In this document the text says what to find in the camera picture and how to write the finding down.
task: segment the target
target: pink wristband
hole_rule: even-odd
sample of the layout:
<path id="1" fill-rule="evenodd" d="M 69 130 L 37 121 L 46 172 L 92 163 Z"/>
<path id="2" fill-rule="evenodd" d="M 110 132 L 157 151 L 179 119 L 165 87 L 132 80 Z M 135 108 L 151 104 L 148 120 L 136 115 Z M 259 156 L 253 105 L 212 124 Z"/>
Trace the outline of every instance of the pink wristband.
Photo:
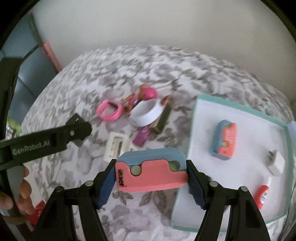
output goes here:
<path id="1" fill-rule="evenodd" d="M 114 111 L 110 115 L 103 115 L 103 111 L 109 106 L 117 106 L 116 111 Z M 117 120 L 121 114 L 123 113 L 123 106 L 120 102 L 114 100 L 104 100 L 102 104 L 97 108 L 96 113 L 98 117 L 100 117 L 103 121 L 115 121 Z"/>

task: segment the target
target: screw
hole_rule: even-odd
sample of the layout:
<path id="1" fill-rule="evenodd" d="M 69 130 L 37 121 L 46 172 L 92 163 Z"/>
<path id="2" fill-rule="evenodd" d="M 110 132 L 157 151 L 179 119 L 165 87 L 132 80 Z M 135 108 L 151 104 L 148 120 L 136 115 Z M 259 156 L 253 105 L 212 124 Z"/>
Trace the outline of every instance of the screw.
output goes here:
<path id="1" fill-rule="evenodd" d="M 215 182 L 215 181 L 211 181 L 211 182 L 210 182 L 210 185 L 211 185 L 212 187 L 216 187 L 216 186 L 218 186 L 218 183 Z"/>
<path id="2" fill-rule="evenodd" d="M 85 186 L 90 187 L 90 186 L 92 186 L 93 184 L 94 184 L 93 181 L 87 181 L 87 182 L 85 183 Z"/>
<path id="3" fill-rule="evenodd" d="M 241 186 L 241 190 L 244 191 L 244 192 L 247 192 L 248 188 L 246 186 Z"/>
<path id="4" fill-rule="evenodd" d="M 56 188 L 56 192 L 61 192 L 63 189 L 64 189 L 64 188 L 63 188 L 62 186 L 58 186 L 58 187 Z"/>

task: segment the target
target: table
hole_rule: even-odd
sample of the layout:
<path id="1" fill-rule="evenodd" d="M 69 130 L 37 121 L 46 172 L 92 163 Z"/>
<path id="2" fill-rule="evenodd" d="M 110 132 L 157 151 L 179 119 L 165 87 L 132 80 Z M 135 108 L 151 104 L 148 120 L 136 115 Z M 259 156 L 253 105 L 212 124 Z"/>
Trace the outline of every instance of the table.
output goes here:
<path id="1" fill-rule="evenodd" d="M 119 131 L 133 138 L 136 129 L 124 115 L 115 122 L 102 122 L 96 108 L 105 99 L 128 96 L 143 83 L 156 88 L 161 97 L 170 94 L 175 100 L 169 124 L 161 135 L 150 136 L 146 148 L 176 147 L 186 151 L 199 93 L 249 105 L 285 123 L 294 119 L 280 91 L 225 60 L 166 46 L 88 51 L 49 83 L 22 124 L 23 133 L 31 133 L 64 125 L 77 112 L 93 127 L 81 148 L 70 143 L 66 151 L 27 164 L 39 189 L 33 190 L 33 195 L 40 191 L 47 201 L 58 185 L 78 187 L 106 168 L 103 154 L 108 133 Z M 169 227 L 176 192 L 123 193 L 114 187 L 108 203 L 99 211 L 109 240 L 194 240 L 195 233 Z M 73 210 L 78 238 L 84 240 L 79 211 L 76 207 Z M 291 217 L 287 230 L 293 225 Z M 277 240 L 285 220 L 268 226 L 272 240 Z M 224 240 L 224 235 L 219 236 L 219 241 Z"/>

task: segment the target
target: white tray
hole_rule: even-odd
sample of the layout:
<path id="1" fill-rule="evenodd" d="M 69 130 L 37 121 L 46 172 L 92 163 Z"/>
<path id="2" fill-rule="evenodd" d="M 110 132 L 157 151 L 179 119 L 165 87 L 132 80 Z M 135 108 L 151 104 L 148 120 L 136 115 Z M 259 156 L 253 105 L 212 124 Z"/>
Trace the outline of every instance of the white tray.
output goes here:
<path id="1" fill-rule="evenodd" d="M 237 124 L 236 150 L 228 161 L 210 154 L 215 128 L 224 119 Z M 272 176 L 266 165 L 268 151 L 275 149 L 286 161 L 280 177 Z M 193 115 L 187 159 L 192 160 L 198 171 L 209 175 L 223 187 L 238 189 L 244 185 L 252 196 L 264 178 L 272 176 L 269 193 L 261 209 L 263 219 L 269 223 L 287 213 L 293 161 L 290 136 L 284 123 L 250 107 L 201 94 Z M 227 230 L 229 210 L 224 213 L 221 232 Z M 204 214 L 185 185 L 178 191 L 170 225 L 175 229 L 197 232 Z"/>

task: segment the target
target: human hand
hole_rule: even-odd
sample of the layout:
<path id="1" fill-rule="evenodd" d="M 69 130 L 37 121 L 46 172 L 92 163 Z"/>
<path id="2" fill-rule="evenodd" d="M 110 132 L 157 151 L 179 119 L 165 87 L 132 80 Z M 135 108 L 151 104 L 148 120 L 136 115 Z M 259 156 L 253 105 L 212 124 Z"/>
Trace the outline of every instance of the human hand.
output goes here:
<path id="1" fill-rule="evenodd" d="M 25 167 L 24 177 L 29 175 L 29 170 Z M 25 211 L 27 214 L 31 215 L 34 213 L 35 209 L 32 204 L 30 195 L 32 193 L 32 188 L 30 184 L 24 180 L 20 185 L 20 197 L 17 202 L 17 206 L 20 210 Z M 12 209 L 13 202 L 11 197 L 7 196 L 5 193 L 0 192 L 0 209 Z"/>

